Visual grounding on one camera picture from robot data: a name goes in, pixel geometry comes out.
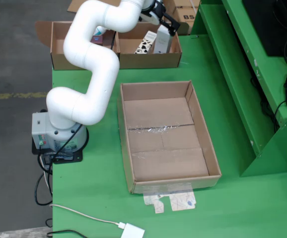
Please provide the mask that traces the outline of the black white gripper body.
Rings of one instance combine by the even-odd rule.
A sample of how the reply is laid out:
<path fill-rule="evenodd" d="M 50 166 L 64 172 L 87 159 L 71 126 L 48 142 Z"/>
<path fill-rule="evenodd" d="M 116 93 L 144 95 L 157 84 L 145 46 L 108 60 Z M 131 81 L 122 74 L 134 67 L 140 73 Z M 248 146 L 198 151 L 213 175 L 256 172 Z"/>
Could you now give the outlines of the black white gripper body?
<path fill-rule="evenodd" d="M 165 13 L 165 6 L 162 0 L 144 0 L 140 13 L 140 22 L 148 22 L 153 25 L 164 24 L 162 19 Z"/>

